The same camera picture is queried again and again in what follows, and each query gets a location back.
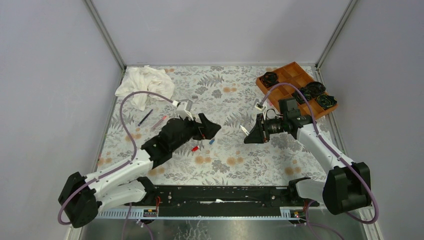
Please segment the white pen orange cap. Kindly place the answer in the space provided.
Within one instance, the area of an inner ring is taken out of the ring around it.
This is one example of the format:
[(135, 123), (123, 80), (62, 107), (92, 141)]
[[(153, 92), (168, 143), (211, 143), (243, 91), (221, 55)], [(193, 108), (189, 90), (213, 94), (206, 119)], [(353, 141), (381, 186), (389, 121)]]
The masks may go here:
[(242, 125), (240, 125), (240, 129), (248, 136), (249, 135), (249, 132), (247, 131), (247, 129), (244, 127), (244, 126), (242, 126)]

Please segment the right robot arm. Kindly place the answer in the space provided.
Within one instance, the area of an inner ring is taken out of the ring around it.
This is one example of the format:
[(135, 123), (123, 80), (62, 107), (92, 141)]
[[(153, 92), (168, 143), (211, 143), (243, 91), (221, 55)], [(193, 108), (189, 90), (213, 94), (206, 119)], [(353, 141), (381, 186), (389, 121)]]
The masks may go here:
[(245, 144), (264, 144), (272, 134), (288, 133), (299, 141), (319, 162), (326, 172), (325, 182), (308, 177), (291, 180), (287, 201), (293, 206), (306, 199), (323, 203), (330, 213), (338, 215), (372, 203), (371, 174), (364, 162), (356, 163), (338, 150), (313, 124), (310, 115), (301, 115), (295, 98), (279, 100), (282, 116), (266, 118), (259, 113)]

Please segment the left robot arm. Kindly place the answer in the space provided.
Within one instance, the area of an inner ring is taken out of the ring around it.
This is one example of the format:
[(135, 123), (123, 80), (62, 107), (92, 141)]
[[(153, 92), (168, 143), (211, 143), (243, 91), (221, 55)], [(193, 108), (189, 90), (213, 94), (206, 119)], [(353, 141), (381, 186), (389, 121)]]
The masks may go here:
[(189, 140), (211, 140), (220, 129), (203, 113), (194, 119), (171, 118), (130, 158), (87, 175), (71, 174), (58, 197), (58, 222), (80, 228), (105, 210), (129, 203), (152, 204), (155, 187), (144, 175), (170, 160)]

